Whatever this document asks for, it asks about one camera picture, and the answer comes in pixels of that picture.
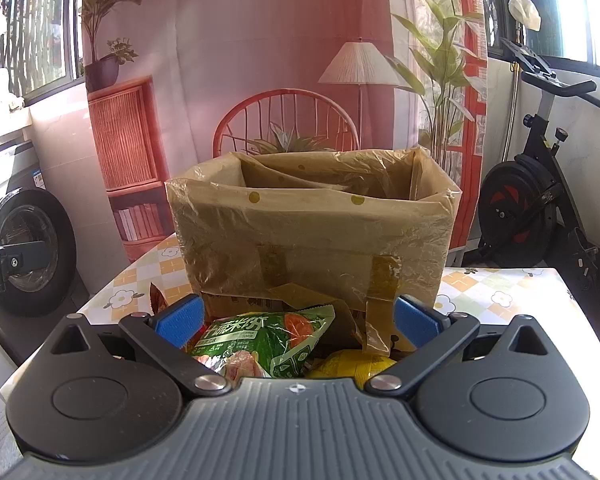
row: exercise bike handlebar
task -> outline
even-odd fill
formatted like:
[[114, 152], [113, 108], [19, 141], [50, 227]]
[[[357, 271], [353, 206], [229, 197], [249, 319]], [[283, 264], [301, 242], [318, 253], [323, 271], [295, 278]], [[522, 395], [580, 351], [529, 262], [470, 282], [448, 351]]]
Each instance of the exercise bike handlebar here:
[[575, 85], [565, 85], [557, 79], [552, 79], [547, 76], [533, 74], [531, 72], [522, 73], [522, 81], [529, 83], [541, 90], [545, 90], [550, 94], [558, 97], [579, 97], [585, 101], [600, 108], [600, 99], [589, 95], [590, 92], [595, 92], [598, 86], [593, 81], [583, 81]]

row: lampshade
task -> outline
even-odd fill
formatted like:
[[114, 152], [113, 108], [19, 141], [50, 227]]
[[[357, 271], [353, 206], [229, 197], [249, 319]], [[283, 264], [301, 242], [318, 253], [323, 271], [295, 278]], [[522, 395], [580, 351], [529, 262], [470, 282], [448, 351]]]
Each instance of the lampshade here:
[[404, 85], [376, 46], [362, 41], [345, 43], [318, 82]]

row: table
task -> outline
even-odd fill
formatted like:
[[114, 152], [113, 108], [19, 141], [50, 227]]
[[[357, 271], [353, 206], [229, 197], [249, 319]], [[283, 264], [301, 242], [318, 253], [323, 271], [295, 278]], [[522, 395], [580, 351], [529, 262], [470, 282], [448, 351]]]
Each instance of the table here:
[[[136, 260], [81, 309], [91, 323], [109, 324], [136, 311], [151, 313], [151, 283], [169, 304], [192, 292], [175, 235]], [[485, 324], [534, 316], [562, 353], [589, 399], [590, 421], [574, 460], [600, 480], [600, 343], [555, 269], [447, 267], [435, 308], [467, 312]], [[8, 395], [24, 367], [1, 390]]]

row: black flywheel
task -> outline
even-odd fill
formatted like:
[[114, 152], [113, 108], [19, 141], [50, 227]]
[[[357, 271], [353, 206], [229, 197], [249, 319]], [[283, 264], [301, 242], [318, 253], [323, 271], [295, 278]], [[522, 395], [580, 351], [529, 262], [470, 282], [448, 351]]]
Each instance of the black flywheel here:
[[[510, 222], [529, 208], [543, 191], [540, 179], [517, 162], [495, 166], [485, 177], [478, 200], [478, 219], [484, 241], [496, 243]], [[490, 259], [501, 267], [537, 265], [544, 258], [555, 221], [555, 203], [550, 203]]]

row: floor lamp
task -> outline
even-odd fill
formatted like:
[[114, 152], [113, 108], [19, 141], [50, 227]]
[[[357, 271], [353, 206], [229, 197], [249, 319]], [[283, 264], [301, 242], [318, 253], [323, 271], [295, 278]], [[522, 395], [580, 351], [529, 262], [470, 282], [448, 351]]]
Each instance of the floor lamp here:
[[362, 85], [404, 85], [376, 46], [362, 38], [345, 43], [318, 82], [358, 85], [359, 149], [362, 148]]

